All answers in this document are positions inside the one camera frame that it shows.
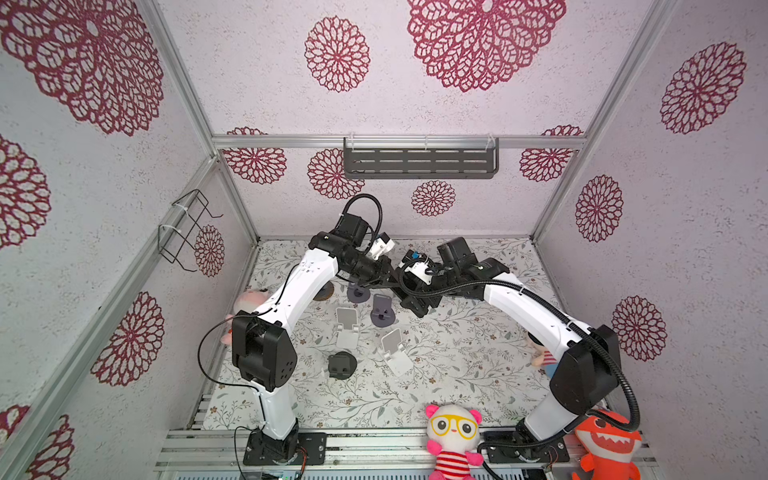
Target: metal wire rack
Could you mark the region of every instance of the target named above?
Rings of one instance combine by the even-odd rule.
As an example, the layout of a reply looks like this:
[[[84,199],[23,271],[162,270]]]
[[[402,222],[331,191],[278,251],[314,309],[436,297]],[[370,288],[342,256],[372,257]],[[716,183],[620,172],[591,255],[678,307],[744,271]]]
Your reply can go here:
[[[190,213],[190,210],[194,208],[196,204],[201,205],[200,212],[196,215],[193,215]],[[180,208],[184,211],[184,215],[182,216],[181,220],[177,222],[175,225],[169,225],[166,223],[163,223],[161,225],[157,226],[157,252],[160,253],[160,255],[163,256],[165,260],[168,260],[170,263],[178,263],[179,266],[181,266],[182,269],[186,270],[187,272],[197,272],[197,269],[192,270],[189,268],[186,268],[184,264],[179,259],[179,254],[181,253],[181,250],[184,248],[184,245],[189,245],[192,250],[194,250],[194,245],[190,243],[189,237],[194,232],[195,227],[198,230],[202,230],[203,228],[200,226],[199,220],[200,217],[203,216],[203,214],[208,214],[211,218],[221,218],[224,216],[224,214],[221,215],[213,215],[210,210],[208,210],[208,204],[209,201],[206,198],[205,194],[201,192],[198,189],[190,190],[186,194],[182,195],[178,199],[176,199],[171,205],[173,207]],[[184,218],[189,218],[192,220],[192,224],[190,225],[190,229],[184,233],[179,226],[183,223]],[[166,229],[170,229],[170,235],[164,235],[166,232]],[[172,251],[168,249],[168,244],[176,237],[178,236],[181,238],[181,244],[176,249],[176,251]]]

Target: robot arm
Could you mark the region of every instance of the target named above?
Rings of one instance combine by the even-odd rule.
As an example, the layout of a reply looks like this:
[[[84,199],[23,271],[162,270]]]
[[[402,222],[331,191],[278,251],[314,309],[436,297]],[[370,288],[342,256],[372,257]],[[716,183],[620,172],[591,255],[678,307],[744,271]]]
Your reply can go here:
[[[359,250],[369,225],[347,213],[348,206],[333,230],[312,238],[310,249],[275,294],[258,311],[240,312],[233,321],[233,364],[244,379],[257,384],[265,417],[263,441],[271,444],[267,449],[276,459],[293,456],[298,432],[283,387],[297,361],[290,334],[310,300],[339,271],[368,288],[392,289],[401,306],[418,317],[438,306],[443,295],[463,296],[498,307],[536,336],[560,365],[550,382],[551,393],[518,424],[522,442],[548,439],[574,426],[617,387],[616,375],[574,331],[589,332],[590,343],[598,342],[620,365],[618,340],[610,328],[594,329],[559,311],[556,316],[549,305],[518,291],[522,283],[506,266],[492,258],[479,262],[461,237],[438,247],[441,263],[409,250],[394,270],[385,255],[394,243],[385,233],[367,250]]]

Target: table surface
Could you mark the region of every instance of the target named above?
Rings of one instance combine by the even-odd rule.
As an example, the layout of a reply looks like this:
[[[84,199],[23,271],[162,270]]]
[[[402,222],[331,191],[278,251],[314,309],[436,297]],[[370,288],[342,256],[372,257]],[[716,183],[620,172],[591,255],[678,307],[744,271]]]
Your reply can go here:
[[[389,254],[399,259],[410,248],[439,258],[444,240],[399,240]],[[494,257],[545,299],[557,304],[549,279],[527,239],[468,239],[479,260]],[[306,241],[263,242],[250,288],[275,291],[306,251]],[[444,297],[423,318],[393,302],[397,323],[386,328],[370,319],[372,300],[353,304],[346,282],[333,281],[333,296],[311,302],[293,331],[299,357],[289,382],[293,411],[302,428],[418,428],[425,424],[429,403],[458,403],[478,409],[483,425],[514,425],[548,393],[548,379],[531,367],[533,349],[524,331],[501,310],[477,300]],[[388,290],[379,291],[393,296]],[[360,337],[351,353],[357,358],[347,380],[328,376],[328,357],[337,353],[336,308],[351,306],[359,313]],[[413,369],[395,377],[377,351],[381,337],[400,329]],[[222,382],[242,382],[231,354],[219,372]],[[207,406],[204,429],[255,428],[260,421],[258,399],[251,389],[217,386]]]

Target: plush toy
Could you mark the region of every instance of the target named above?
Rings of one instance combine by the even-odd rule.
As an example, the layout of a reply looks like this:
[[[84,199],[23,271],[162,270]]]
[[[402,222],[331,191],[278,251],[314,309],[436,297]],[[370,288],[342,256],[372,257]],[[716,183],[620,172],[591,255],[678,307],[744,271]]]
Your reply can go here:
[[[482,455],[475,451],[480,443],[480,412],[458,405],[428,405],[427,418],[427,450],[437,457],[429,480],[475,480],[469,466],[483,463]]]
[[[549,378],[552,378],[554,371],[558,369],[558,361],[556,358],[550,353],[549,350],[547,350],[547,347],[545,347],[541,342],[538,341],[535,336],[531,335],[530,333],[528,334],[528,345],[536,349],[536,354],[531,360],[531,365],[537,369],[543,368],[544,373],[546,373]]]
[[[270,298],[270,295],[267,291],[246,290],[237,297],[237,300],[235,300],[234,311],[235,313],[240,311],[255,312],[268,298]],[[231,319],[233,316],[234,315],[227,315],[226,318]],[[232,345],[232,320],[227,322],[227,326],[229,326],[229,329],[227,330],[227,333],[221,337],[221,342],[224,345]]]
[[[616,412],[604,412],[619,422],[627,419]],[[632,463],[632,455],[640,448],[642,438],[637,432],[625,432],[598,417],[589,417],[576,427],[576,437],[587,449],[581,458],[581,468],[592,472],[592,480],[640,480],[640,471]],[[575,473],[573,480],[581,480]]]

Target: striped shirt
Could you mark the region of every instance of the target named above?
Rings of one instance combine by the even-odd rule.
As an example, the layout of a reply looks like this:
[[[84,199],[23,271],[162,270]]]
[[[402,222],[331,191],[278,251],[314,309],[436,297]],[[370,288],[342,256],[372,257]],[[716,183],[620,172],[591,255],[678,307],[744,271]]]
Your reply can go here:
[[[435,470],[445,475],[447,480],[461,480],[469,476],[469,463],[466,455],[461,453],[440,452]]]
[[[556,358],[551,353],[549,353],[549,350],[544,352],[544,363],[542,363],[542,365],[554,365],[557,362],[558,361]]]

